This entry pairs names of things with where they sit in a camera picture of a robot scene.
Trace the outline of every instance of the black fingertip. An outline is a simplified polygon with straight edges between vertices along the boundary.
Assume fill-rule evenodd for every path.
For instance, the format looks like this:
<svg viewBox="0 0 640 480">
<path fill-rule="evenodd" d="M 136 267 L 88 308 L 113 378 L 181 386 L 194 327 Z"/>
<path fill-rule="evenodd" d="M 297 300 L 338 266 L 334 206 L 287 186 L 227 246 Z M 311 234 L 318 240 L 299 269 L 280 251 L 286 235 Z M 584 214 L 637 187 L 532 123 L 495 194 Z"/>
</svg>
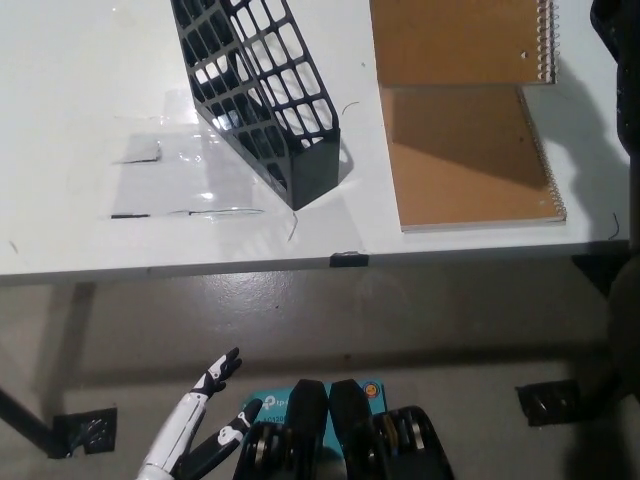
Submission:
<svg viewBox="0 0 640 480">
<path fill-rule="evenodd" d="M 240 355 L 240 349 L 236 347 L 233 350 L 231 350 L 229 353 L 227 353 L 227 361 L 235 360 L 235 358 L 238 355 Z"/>
<path fill-rule="evenodd" d="M 258 418 L 258 414 L 262 409 L 262 400 L 256 398 L 251 400 L 246 407 L 244 407 L 244 416 L 247 419 L 247 422 L 253 423 Z"/>
</svg>

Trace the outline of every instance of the white table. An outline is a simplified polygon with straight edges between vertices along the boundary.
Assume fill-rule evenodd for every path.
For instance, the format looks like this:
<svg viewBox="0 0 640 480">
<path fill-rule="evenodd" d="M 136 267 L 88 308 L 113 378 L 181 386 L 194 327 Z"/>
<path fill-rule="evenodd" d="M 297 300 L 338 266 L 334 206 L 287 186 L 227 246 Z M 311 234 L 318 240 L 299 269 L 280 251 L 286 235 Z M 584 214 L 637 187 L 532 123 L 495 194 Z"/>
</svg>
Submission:
<svg viewBox="0 0 640 480">
<path fill-rule="evenodd" d="M 188 100 L 176 107 L 188 86 L 170 3 L 59 0 L 36 8 L 5 0 L 0 282 L 311 268 L 349 251 L 369 255 L 371 265 L 446 254 L 577 254 L 609 242 L 614 213 L 619 232 L 610 243 L 628 238 L 615 65 L 591 29 L 590 2 L 558 1 L 559 84 L 526 92 L 567 207 L 566 225 L 424 234 L 400 231 L 368 0 L 289 3 L 337 111 L 359 102 L 340 118 L 352 170 L 299 211 L 297 225 L 224 144 L 209 155 L 202 167 L 209 173 L 200 180 L 209 181 L 224 159 L 225 169 L 237 168 L 237 188 L 265 213 L 109 219 L 128 168 L 114 163 L 131 136 L 193 141 L 194 131 L 204 131 L 181 125 L 197 122 Z M 151 196 L 171 203 L 171 190 L 163 184 Z"/>
</svg>

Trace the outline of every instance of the clear plastic sheet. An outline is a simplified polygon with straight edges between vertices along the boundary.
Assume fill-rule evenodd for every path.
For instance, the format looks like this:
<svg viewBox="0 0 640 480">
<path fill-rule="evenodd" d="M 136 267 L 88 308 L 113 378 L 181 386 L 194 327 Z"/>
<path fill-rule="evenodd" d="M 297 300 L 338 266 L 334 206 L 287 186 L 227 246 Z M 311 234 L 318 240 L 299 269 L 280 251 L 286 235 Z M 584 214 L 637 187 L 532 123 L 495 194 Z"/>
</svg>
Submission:
<svg viewBox="0 0 640 480">
<path fill-rule="evenodd" d="M 135 124 L 138 133 L 129 136 L 112 166 L 119 169 L 119 180 L 111 218 L 216 220 L 284 211 L 293 217 L 235 150 L 199 121 L 190 101 L 188 92 L 170 92 L 161 117 L 119 119 Z"/>
</svg>

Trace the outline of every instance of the cardboard cover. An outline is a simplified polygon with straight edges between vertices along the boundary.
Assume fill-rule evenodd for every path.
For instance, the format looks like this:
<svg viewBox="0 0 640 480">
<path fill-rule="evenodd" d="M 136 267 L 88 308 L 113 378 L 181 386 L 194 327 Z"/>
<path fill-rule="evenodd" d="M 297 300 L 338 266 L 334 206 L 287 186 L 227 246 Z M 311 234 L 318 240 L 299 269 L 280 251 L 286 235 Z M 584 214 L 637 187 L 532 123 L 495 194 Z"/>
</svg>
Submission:
<svg viewBox="0 0 640 480">
<path fill-rule="evenodd" d="M 403 230 L 564 220 L 516 87 L 381 95 Z"/>
<path fill-rule="evenodd" d="M 385 87 L 538 83 L 538 65 L 552 60 L 538 52 L 538 27 L 548 27 L 551 7 L 551 0 L 371 0 L 378 80 Z"/>
</svg>

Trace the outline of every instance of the orange sticker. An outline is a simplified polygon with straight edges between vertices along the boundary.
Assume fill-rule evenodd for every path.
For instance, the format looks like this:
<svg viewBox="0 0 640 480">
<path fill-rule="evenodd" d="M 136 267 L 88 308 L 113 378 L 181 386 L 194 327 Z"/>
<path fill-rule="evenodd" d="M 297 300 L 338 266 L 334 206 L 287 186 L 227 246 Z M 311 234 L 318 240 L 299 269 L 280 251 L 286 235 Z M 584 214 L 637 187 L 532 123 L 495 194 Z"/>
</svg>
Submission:
<svg viewBox="0 0 640 480">
<path fill-rule="evenodd" d="M 366 383 L 364 387 L 362 387 L 362 389 L 369 398 L 376 398 L 378 395 L 380 395 L 380 387 L 377 383 Z"/>
</svg>

